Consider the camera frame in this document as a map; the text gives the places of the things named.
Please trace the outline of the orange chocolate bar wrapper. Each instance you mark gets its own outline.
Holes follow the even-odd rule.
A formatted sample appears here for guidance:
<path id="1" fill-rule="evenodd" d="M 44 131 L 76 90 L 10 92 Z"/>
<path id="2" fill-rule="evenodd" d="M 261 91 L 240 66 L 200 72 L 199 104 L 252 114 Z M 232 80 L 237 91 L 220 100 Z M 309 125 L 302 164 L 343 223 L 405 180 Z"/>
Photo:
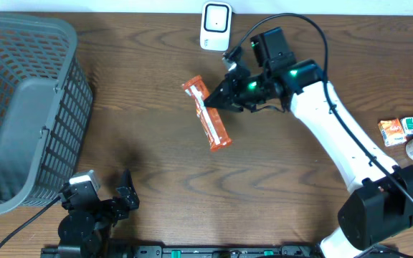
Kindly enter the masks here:
<path id="1" fill-rule="evenodd" d="M 217 109 L 207 107 L 204 103 L 210 93 L 202 77 L 197 75 L 185 82 L 182 87 L 184 92 L 195 102 L 196 116 L 209 140 L 210 151 L 214 152 L 230 146 L 232 139 L 229 137 Z"/>

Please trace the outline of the small orange box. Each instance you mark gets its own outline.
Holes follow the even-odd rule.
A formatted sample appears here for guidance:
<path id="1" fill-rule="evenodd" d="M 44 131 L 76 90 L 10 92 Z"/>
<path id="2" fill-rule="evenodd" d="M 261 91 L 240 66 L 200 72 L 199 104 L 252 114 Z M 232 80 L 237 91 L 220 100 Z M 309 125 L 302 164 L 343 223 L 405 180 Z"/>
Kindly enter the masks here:
<path id="1" fill-rule="evenodd" d="M 407 141 L 402 124 L 397 118 L 393 120 L 380 120 L 378 127 L 386 147 L 400 145 Z"/>

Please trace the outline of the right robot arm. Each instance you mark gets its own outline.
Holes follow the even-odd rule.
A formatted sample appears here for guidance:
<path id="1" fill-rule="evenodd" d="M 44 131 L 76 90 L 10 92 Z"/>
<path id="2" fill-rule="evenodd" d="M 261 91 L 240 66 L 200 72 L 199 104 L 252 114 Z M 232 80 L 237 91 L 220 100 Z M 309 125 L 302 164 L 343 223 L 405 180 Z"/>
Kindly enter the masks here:
<path id="1" fill-rule="evenodd" d="M 336 165 L 349 197 L 338 228 L 319 245 L 324 257 L 396 257 L 382 242 L 413 226 L 413 166 L 402 168 L 361 129 L 311 59 L 297 62 L 281 28 L 250 40 L 259 75 L 240 53 L 224 58 L 229 71 L 204 104 L 232 112 L 256 111 L 278 99 L 310 131 Z"/>

